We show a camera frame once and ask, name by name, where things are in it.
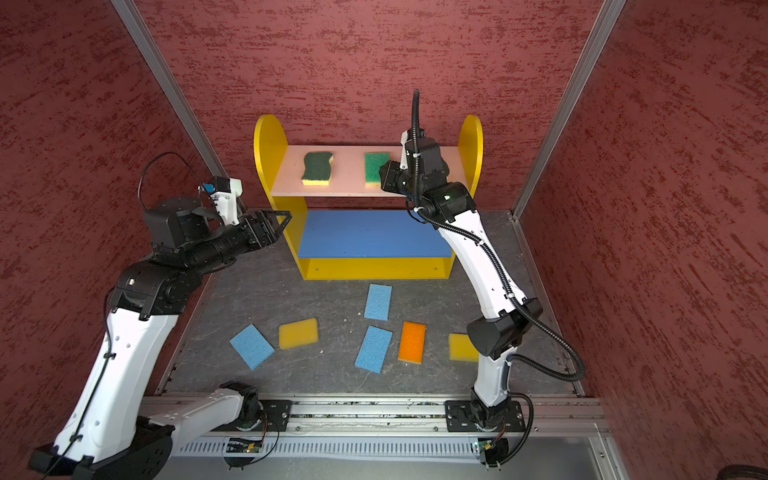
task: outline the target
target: blue sponge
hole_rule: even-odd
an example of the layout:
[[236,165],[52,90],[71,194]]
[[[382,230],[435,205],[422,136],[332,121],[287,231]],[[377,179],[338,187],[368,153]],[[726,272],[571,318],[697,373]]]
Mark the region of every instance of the blue sponge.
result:
[[230,340],[230,343],[251,370],[275,353],[275,349],[253,325],[245,327],[242,332]]
[[374,373],[381,373],[391,339],[392,332],[369,326],[366,338],[362,341],[360,353],[357,354],[355,366]]
[[371,320],[389,320],[389,299],[392,287],[371,283],[366,302],[366,318]]

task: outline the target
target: pink shelf board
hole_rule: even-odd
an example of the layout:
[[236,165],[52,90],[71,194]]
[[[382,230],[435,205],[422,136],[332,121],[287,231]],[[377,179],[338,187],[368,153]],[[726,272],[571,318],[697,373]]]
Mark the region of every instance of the pink shelf board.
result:
[[[383,192],[379,186],[366,186],[365,154],[388,152],[391,160],[400,162],[400,146],[360,147],[358,145],[289,145],[280,171],[272,187],[274,197],[399,197]],[[312,151],[333,153],[330,185],[305,185],[304,155]],[[458,147],[440,147],[443,160],[448,164],[448,181],[466,185],[462,159]]]

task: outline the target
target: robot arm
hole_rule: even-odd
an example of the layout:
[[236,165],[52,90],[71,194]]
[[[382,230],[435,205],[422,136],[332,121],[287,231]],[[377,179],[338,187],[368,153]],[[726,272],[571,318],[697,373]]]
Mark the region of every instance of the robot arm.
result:
[[[34,470],[73,478],[111,478],[112,472],[153,478],[174,446],[219,425],[253,420],[255,391],[231,383],[183,411],[137,422],[157,355],[202,276],[275,243],[291,219],[289,212],[239,214],[239,180],[215,177],[204,188],[216,212],[203,208],[199,198],[173,198],[146,210],[153,253],[120,275],[88,381],[55,442],[35,450]],[[220,222],[215,232],[209,219]]]
[[[410,131],[404,132],[400,162],[390,161],[379,170],[384,191],[406,195],[414,212],[439,230],[462,263],[480,301],[483,318],[467,325],[467,334],[480,352],[478,377],[472,390],[472,419],[483,430],[499,425],[508,408],[507,380],[513,359],[564,381],[584,376],[578,354],[548,326],[538,321],[542,313],[536,299],[527,299],[498,259],[463,184],[448,182],[448,165],[440,146],[419,126],[419,91],[413,95]],[[560,343],[577,366],[565,375],[516,353],[523,335],[536,325]]]

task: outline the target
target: green scouring sponge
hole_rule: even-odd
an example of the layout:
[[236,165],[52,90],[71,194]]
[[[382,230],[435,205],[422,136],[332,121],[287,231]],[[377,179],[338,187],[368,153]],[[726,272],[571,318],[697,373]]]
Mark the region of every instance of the green scouring sponge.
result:
[[381,186],[379,168],[389,161],[389,154],[366,154],[366,186]]
[[304,155],[304,175],[301,183],[305,185],[328,185],[331,183],[331,162],[333,154],[328,151],[313,151]]

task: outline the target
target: gray floor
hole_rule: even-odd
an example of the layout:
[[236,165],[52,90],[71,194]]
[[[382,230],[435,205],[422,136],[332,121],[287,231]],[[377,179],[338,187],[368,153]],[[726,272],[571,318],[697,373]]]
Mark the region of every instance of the gray floor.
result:
[[[494,248],[515,282],[534,296],[506,212],[482,213]],[[376,281],[392,286],[389,321],[363,318],[369,281],[302,280],[284,241],[242,256],[221,273],[187,348],[177,361],[168,392],[209,392],[230,379],[267,393],[433,393],[467,394],[477,364],[452,362],[449,333],[466,333],[480,308],[460,262],[448,280]],[[229,340],[253,324],[273,346],[283,323],[316,317],[319,342],[279,350],[251,371]],[[397,360],[403,321],[427,325],[424,360]],[[355,367],[368,325],[393,333],[380,374]],[[533,328],[518,350],[555,368],[562,367],[554,342]],[[510,387],[536,395],[573,393],[569,383],[515,364]]]

